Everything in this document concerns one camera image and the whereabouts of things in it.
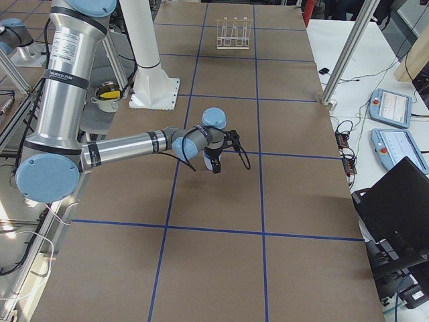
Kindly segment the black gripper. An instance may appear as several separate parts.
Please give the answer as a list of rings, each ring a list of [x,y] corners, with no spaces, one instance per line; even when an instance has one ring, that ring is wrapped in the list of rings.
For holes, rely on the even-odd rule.
[[[211,149],[211,148],[205,148],[204,149],[204,157],[208,158],[209,160],[212,160],[212,172],[214,174],[218,174],[221,172],[221,154],[223,153],[222,148],[217,149]]]

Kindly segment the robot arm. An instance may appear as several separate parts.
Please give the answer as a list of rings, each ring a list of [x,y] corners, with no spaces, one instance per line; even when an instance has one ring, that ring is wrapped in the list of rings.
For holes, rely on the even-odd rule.
[[[15,174],[25,198],[62,200],[91,168],[167,150],[184,162],[203,152],[207,167],[220,172],[220,155],[234,133],[218,108],[207,109],[190,129],[167,127],[103,142],[78,138],[79,131],[106,134],[118,108],[117,99],[96,98],[99,89],[132,87],[134,109],[175,107],[180,81],[162,68],[147,1],[54,1],[50,20],[56,31],[38,123],[23,143]]]
[[[18,18],[1,20],[1,49],[6,55],[17,50],[24,61],[32,61],[42,55],[25,24]]]

